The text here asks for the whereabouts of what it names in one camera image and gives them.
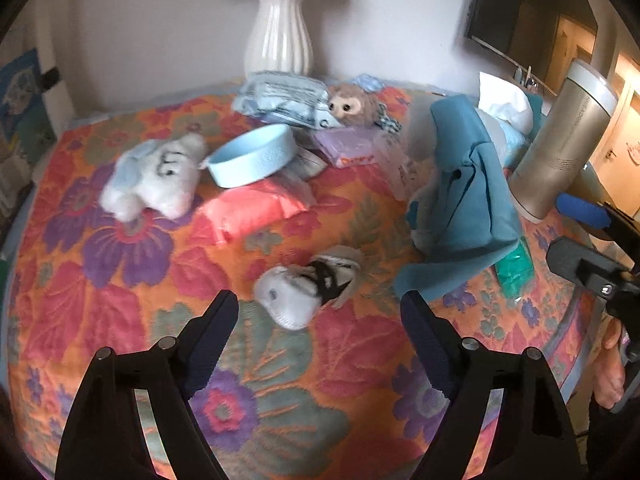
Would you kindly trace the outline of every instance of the purple flower pattern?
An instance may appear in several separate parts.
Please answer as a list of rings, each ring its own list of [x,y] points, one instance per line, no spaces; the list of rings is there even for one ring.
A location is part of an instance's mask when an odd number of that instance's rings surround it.
[[[87,227],[98,227],[97,220],[102,211],[98,197],[112,172],[113,164],[101,166],[89,178],[76,178],[66,190],[57,214],[49,220],[43,234],[48,254],[59,244],[62,244],[63,253],[68,252],[80,241]]]
[[[539,229],[536,229],[536,231],[533,233],[533,235],[536,237],[536,240],[538,241],[538,247],[540,248],[541,251],[546,251],[549,248],[549,242],[548,240],[545,238],[545,235],[543,235]]]
[[[44,392],[44,388],[42,387],[42,384],[40,384],[40,371],[37,368],[29,367],[27,372],[29,374],[27,388],[31,393],[31,402],[35,402],[37,405],[40,405],[42,402],[42,393]]]
[[[397,420],[406,420],[404,437],[414,439],[422,433],[425,442],[433,440],[449,401],[431,386],[416,356],[411,360],[410,368],[398,367],[391,384],[402,396],[394,404],[393,414]]]
[[[55,418],[49,419],[49,431],[51,436],[58,442],[62,440],[62,426]]]
[[[442,304],[447,308],[456,307],[460,312],[464,312],[468,306],[474,306],[478,302],[476,297],[467,291],[469,282],[465,282],[455,290],[445,294],[442,298]]]
[[[67,418],[71,412],[71,405],[74,403],[74,396],[65,391],[65,387],[60,385],[56,391],[56,397],[60,403],[60,416]]]
[[[551,241],[553,241],[556,238],[560,237],[560,235],[558,234],[558,231],[556,231],[556,228],[553,227],[552,225],[547,226],[546,232],[549,234],[549,237],[551,238]]]
[[[92,283],[102,288],[124,264],[122,280],[129,288],[146,283],[157,285],[164,280],[169,269],[169,257],[174,251],[174,240],[170,233],[191,222],[194,209],[202,202],[194,199],[190,211],[169,220],[151,209],[143,211],[140,218],[122,224],[100,209],[95,221],[96,231],[82,247],[85,275]]]
[[[215,370],[207,387],[190,403],[202,434],[213,447],[236,452],[258,426],[255,395],[231,371]]]
[[[522,302],[522,315],[527,320],[530,328],[540,325],[540,311],[533,306],[533,301],[530,298]]]
[[[68,150],[71,150],[72,152],[76,152],[77,150],[83,147],[84,147],[84,144],[82,144],[82,142],[80,142],[78,139],[74,139],[69,143],[69,145],[66,148]]]

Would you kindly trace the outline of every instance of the teal towel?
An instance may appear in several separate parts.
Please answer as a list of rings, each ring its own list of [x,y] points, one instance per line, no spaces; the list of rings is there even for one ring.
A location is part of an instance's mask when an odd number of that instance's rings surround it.
[[[432,301],[492,266],[517,246],[522,228],[489,133],[464,96],[435,102],[436,163],[442,180],[428,219],[434,245],[423,264],[404,266],[396,296]]]
[[[544,115],[542,114],[542,105],[544,99],[541,95],[530,94],[529,92],[525,92],[527,99],[529,100],[529,104],[531,105],[531,109],[533,110],[533,129],[530,131],[527,139],[533,142],[533,139],[536,138],[536,135],[540,131],[540,128],[544,125]]]

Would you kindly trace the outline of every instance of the white wall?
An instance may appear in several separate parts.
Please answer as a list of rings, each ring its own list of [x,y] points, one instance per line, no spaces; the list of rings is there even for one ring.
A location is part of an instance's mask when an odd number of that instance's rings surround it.
[[[464,40],[470,0],[306,0],[316,72],[478,94],[508,62]],[[80,114],[241,76],[257,0],[49,0],[60,69]]]
[[[29,1],[0,42],[0,67],[36,46],[32,22],[33,7],[34,3]]]

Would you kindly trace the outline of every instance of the purple package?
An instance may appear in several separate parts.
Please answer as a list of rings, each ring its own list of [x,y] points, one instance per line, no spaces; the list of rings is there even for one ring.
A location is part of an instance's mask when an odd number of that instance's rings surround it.
[[[314,132],[318,148],[336,168],[373,164],[373,139],[380,128],[356,126],[353,128],[331,128]]]

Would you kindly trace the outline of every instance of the floral bedspread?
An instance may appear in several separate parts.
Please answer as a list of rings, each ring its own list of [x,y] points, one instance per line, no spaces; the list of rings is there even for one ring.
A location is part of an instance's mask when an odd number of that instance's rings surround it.
[[[403,118],[411,95],[381,94]],[[231,245],[210,244],[193,213],[170,221],[151,211],[132,224],[97,204],[117,156],[150,138],[200,132],[211,149],[254,124],[230,111],[232,96],[122,115],[67,132],[38,190],[20,250],[10,305],[10,385],[26,452],[53,471],[62,429],[89,360],[109,345],[149,348],[177,335],[224,288],[241,300],[238,325],[208,387],[191,402],[203,434],[233,479],[405,479],[446,409],[399,320],[391,284],[420,255],[404,204],[376,166],[330,168],[311,182],[318,206]],[[196,205],[215,193],[203,174]],[[574,288],[544,263],[549,242],[573,227],[550,215],[525,222],[536,269],[519,303],[487,270],[431,306],[489,348],[544,348]],[[254,281],[276,264],[305,264],[342,243],[366,254],[364,284],[342,308],[323,308],[308,330],[287,333],[253,301]],[[583,295],[550,364],[559,382],[576,359],[593,298]],[[140,412],[158,472],[172,478],[148,398]],[[495,423],[479,440],[478,473]]]

